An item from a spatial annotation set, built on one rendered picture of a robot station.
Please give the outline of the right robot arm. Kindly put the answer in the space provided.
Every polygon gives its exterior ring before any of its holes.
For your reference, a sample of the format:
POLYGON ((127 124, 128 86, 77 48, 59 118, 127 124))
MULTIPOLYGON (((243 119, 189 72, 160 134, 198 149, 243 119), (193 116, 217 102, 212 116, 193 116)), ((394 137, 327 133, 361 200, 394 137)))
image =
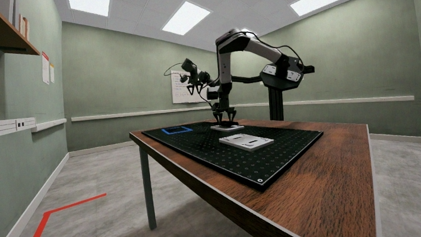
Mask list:
MULTIPOLYGON (((202 80, 202 83, 204 84, 209 84, 210 82, 214 81, 212 78, 210 78, 209 73, 207 73, 206 71, 200 71, 197 67, 197 65, 195 65, 191 60, 189 59, 185 59, 185 61, 183 62, 183 64, 181 65, 181 68, 183 70, 185 70, 186 72, 189 72, 190 74, 198 74, 198 79, 202 80)), ((180 82, 184 83, 188 80, 188 77, 186 76, 184 79, 181 79, 180 82)), ((216 84, 219 82, 219 79, 211 84, 209 84, 208 86, 210 87, 215 87, 216 84)))

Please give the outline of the white rectangular frame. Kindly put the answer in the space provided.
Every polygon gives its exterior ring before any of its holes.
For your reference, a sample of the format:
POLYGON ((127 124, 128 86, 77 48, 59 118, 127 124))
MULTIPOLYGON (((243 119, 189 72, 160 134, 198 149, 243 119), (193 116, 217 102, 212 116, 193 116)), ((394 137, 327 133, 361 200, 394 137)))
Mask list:
POLYGON ((244 126, 229 126, 229 127, 225 127, 225 126, 213 126, 210 127, 211 129, 216 129, 219 131, 225 131, 225 132, 231 132, 231 131, 235 131, 235 130, 239 130, 239 129, 243 129, 244 126))

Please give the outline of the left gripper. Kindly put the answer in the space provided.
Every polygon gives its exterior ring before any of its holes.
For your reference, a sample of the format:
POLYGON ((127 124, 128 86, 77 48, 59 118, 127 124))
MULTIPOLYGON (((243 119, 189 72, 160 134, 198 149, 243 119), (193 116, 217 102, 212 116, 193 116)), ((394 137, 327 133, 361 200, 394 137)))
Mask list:
MULTIPOLYGON (((223 116, 223 113, 220 113, 220 112, 226 111, 227 115, 228 115, 228 118, 229 118, 229 121, 233 121, 233 119, 236 115, 236 110, 234 110, 235 109, 234 107, 229 107, 229 99, 228 98, 227 98, 227 100, 226 100, 226 98, 223 99, 223 100, 219 99, 219 103, 214 103, 214 104, 218 104, 218 107, 215 109, 215 112, 213 112, 213 115, 216 118, 219 126, 221 126, 221 121, 222 121, 222 116, 223 116), (231 119, 230 114, 232 114, 232 119, 231 119), (217 115, 219 116, 219 120, 218 120, 217 115)), ((214 104, 213 104, 213 106, 214 106, 214 104)))

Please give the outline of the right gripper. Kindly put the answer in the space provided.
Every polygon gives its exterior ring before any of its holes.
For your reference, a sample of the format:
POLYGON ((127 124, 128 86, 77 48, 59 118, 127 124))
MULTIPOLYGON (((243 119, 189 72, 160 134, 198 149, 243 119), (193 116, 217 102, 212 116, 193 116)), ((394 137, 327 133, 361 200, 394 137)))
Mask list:
MULTIPOLYGON (((189 80, 188 80, 188 84, 192 84, 192 85, 188 85, 188 86, 186 86, 187 87, 187 89, 188 89, 188 91, 190 92, 190 94, 191 95, 193 95, 193 93, 194 93, 194 88, 196 87, 196 89, 197 89, 197 93, 199 94, 199 90, 198 90, 198 86, 201 86, 201 88, 203 87, 203 85, 204 85, 204 83, 201 83, 202 82, 202 80, 198 80, 198 74, 190 74, 190 76, 188 76, 188 75, 183 75, 182 76, 182 78, 184 79, 185 77, 188 77, 189 78, 189 80), (190 91, 190 89, 189 88, 192 88, 192 93, 191 93, 191 91, 190 91)), ((201 89, 200 88, 200 89, 201 89)))

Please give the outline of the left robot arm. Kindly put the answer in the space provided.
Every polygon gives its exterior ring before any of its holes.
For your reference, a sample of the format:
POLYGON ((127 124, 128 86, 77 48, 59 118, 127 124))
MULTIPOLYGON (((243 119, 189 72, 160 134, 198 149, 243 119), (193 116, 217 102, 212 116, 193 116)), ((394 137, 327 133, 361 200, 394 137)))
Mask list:
MULTIPOLYGON (((232 35, 241 31, 233 28, 215 40, 215 45, 227 35, 232 35)), ((300 73, 289 71, 289 57, 279 48, 270 47, 260 41, 253 39, 246 33, 237 33, 220 42, 218 45, 219 60, 219 83, 220 86, 207 88, 207 100, 229 98, 232 89, 230 60, 231 52, 246 51, 261 56, 273 62, 276 67, 267 65, 263 70, 264 74, 275 76, 287 81, 297 83, 301 77, 300 73)))

